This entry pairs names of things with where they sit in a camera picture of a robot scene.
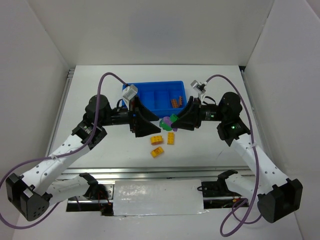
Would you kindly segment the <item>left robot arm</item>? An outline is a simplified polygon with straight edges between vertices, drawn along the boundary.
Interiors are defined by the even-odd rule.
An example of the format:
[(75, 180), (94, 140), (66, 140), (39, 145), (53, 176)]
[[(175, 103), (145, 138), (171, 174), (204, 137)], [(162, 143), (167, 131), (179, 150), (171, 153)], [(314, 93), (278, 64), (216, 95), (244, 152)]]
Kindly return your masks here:
[(102, 186), (89, 173), (68, 180), (58, 177), (107, 136), (105, 126), (129, 125), (135, 137), (141, 138), (160, 133), (153, 123), (158, 120), (137, 96), (123, 109), (111, 108), (104, 95), (93, 96), (85, 107), (82, 121), (54, 152), (22, 175), (12, 173), (6, 177), (8, 200), (31, 222), (56, 203), (77, 196), (96, 197)]

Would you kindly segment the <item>brown lego plate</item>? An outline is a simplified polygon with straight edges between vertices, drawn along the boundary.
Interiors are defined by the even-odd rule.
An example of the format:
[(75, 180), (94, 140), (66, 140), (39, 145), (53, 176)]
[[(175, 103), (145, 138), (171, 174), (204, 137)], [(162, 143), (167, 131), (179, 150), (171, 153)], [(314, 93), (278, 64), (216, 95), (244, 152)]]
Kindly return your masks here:
[(179, 108), (179, 104), (176, 99), (171, 99), (170, 102), (174, 109)]
[(183, 97), (182, 96), (179, 96), (177, 104), (178, 104), (179, 108), (183, 107)]

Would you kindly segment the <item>purple lego brick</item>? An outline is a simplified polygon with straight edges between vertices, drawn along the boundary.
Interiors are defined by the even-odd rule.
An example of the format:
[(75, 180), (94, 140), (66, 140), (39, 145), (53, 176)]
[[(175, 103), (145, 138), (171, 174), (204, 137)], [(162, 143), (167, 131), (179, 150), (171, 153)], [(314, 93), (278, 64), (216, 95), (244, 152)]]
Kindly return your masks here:
[(177, 128), (172, 128), (172, 123), (173, 122), (171, 121), (170, 117), (165, 116), (159, 122), (159, 127), (168, 132), (170, 131), (177, 132), (178, 131)]

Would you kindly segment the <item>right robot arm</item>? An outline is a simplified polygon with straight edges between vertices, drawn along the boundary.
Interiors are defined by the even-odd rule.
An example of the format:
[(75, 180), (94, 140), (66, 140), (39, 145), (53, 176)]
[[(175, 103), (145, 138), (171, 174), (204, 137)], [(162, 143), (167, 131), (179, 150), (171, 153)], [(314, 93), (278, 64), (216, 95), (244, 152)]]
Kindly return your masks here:
[(203, 121), (218, 122), (219, 138), (239, 154), (256, 177), (251, 182), (236, 170), (228, 170), (218, 176), (220, 185), (256, 204), (261, 216), (274, 223), (300, 208), (303, 185), (298, 179), (291, 180), (256, 144), (253, 131), (240, 118), (242, 109), (241, 98), (234, 92), (225, 93), (219, 104), (201, 104), (190, 97), (172, 126), (193, 131)]

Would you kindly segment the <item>green lego brick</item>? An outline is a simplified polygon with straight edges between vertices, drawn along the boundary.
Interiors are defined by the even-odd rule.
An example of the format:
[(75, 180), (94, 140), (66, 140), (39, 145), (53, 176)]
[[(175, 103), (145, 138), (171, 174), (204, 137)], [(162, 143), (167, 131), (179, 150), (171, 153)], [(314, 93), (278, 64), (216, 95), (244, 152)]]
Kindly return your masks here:
[(165, 116), (161, 119), (161, 121), (159, 122), (159, 126), (165, 130), (165, 131), (174, 131), (177, 132), (178, 129), (177, 128), (172, 128), (172, 124), (174, 122), (176, 122), (178, 120), (178, 116), (175, 114), (172, 114), (171, 116)]

